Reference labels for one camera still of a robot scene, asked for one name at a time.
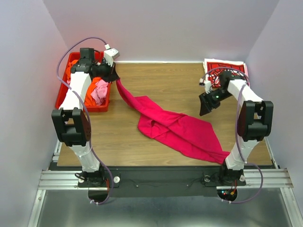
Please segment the magenta t shirt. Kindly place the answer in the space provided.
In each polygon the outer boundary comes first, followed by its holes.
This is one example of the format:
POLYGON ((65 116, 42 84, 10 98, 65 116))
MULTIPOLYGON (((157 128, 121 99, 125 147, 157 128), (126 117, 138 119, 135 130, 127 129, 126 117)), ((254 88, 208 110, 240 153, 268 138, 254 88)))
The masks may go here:
POLYGON ((148 96, 133 96, 120 79, 116 87, 122 99, 140 113, 137 128, 144 136, 202 161, 223 164, 230 154, 222 149, 211 123, 164 110, 148 96))

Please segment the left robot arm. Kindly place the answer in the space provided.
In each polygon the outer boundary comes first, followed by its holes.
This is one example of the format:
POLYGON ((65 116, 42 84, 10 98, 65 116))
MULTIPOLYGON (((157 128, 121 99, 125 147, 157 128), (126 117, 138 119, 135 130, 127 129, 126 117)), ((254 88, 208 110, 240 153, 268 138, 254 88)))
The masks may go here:
POLYGON ((81 48, 80 58, 71 66, 70 82, 63 82, 67 87, 65 99, 51 117, 58 140, 70 147, 82 166, 82 172, 76 174, 79 183, 101 187, 103 183, 113 185, 113 176, 105 176, 109 169, 99 160, 91 145, 91 123, 84 105, 87 90, 96 76, 106 82, 117 80, 114 60, 118 50, 106 48, 101 55, 101 62, 95 59, 96 50, 81 48))

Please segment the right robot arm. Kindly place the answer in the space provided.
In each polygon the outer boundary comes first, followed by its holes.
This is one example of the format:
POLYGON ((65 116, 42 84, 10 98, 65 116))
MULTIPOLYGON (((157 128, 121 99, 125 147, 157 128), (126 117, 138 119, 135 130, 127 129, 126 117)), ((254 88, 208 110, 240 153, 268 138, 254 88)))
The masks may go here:
POLYGON ((218 172, 222 184, 244 184, 244 166, 256 145, 271 133, 274 105, 265 101, 249 86, 248 76, 236 69, 220 67, 216 76, 220 87, 213 90, 211 81, 203 76, 199 85, 205 92, 199 96, 200 115, 210 113, 221 101, 233 96, 237 100, 235 145, 218 172))

